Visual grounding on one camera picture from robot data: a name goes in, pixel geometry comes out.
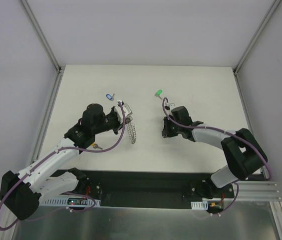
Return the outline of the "metal disc keyring holder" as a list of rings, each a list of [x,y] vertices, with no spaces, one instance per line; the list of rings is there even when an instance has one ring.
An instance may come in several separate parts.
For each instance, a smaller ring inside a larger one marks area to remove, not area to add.
[[[125,125],[127,132],[128,132],[128,137],[129,140],[131,142],[131,144],[135,144],[136,140],[137,140],[137,135],[136,135],[136,128],[135,128],[135,124],[133,122],[133,118],[131,116],[129,116],[126,119],[126,125]]]

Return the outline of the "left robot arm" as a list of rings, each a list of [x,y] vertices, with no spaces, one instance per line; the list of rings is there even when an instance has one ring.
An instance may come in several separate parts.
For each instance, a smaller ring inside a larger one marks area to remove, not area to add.
[[[82,152],[89,153],[97,134],[113,131],[122,136],[131,116],[130,107],[122,101],[105,114],[102,105],[87,106],[82,117],[70,128],[46,156],[17,173],[6,172],[1,179],[0,208],[6,206],[19,221],[26,220],[45,200],[64,192],[80,195],[86,190],[86,176],[72,168],[55,179],[49,177],[63,164]]]

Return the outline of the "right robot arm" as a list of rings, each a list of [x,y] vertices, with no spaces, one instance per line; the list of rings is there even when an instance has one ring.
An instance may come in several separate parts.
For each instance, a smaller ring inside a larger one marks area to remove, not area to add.
[[[163,112],[166,115],[163,118],[163,138],[181,135],[184,139],[208,144],[224,153],[227,165],[195,187],[199,196],[215,198],[223,192],[225,186],[245,180],[263,166],[268,166],[266,154],[248,129],[227,131],[207,126],[202,121],[192,121],[184,106],[168,103],[163,106]]]

